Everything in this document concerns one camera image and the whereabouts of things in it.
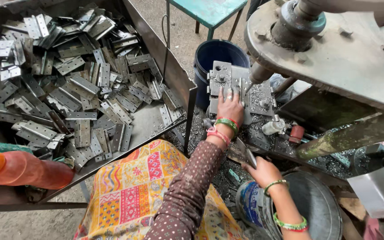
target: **white plastic bottle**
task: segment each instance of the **white plastic bottle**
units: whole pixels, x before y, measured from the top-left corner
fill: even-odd
[[[278,122],[268,122],[262,126],[262,132],[265,135],[272,135],[274,133],[282,131],[285,127],[285,122],[280,119]]]

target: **brown polka dot shirt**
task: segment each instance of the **brown polka dot shirt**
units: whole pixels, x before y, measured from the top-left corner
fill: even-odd
[[[145,240],[190,240],[204,214],[205,196],[223,152],[201,141],[184,169],[173,178]]]

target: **yellow patterned cloth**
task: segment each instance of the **yellow patterned cloth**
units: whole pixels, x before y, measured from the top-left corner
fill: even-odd
[[[188,159],[171,143],[155,140],[102,167],[74,239],[141,240],[152,225],[168,185]],[[242,239],[242,231],[210,185],[195,239]]]

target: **blue bucket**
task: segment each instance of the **blue bucket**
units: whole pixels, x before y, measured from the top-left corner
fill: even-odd
[[[209,40],[201,43],[195,52],[194,82],[198,86],[195,105],[207,110],[210,105],[210,96],[207,94],[207,73],[213,69],[213,62],[230,62],[234,66],[250,67],[247,54],[237,45],[226,40]]]
[[[290,183],[290,194],[300,214],[309,225],[312,239],[340,240],[342,220],[340,207],[330,189],[307,172],[292,172],[284,176]],[[242,184],[236,194],[236,208],[241,219],[272,240],[282,240],[273,215],[272,199],[254,181]]]

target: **wire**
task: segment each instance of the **wire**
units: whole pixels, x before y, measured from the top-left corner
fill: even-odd
[[[164,40],[166,42],[167,49],[166,49],[166,56],[165,56],[165,60],[164,60],[163,79],[161,79],[160,86],[163,84],[164,79],[165,79],[165,73],[166,73],[166,69],[167,69],[168,51],[170,49],[170,1],[166,0],[166,2],[167,2],[167,5],[166,5],[167,13],[163,15],[163,18],[161,20],[161,28],[163,30],[163,36],[164,36]],[[164,34],[164,18],[165,17],[167,18],[167,38]]]

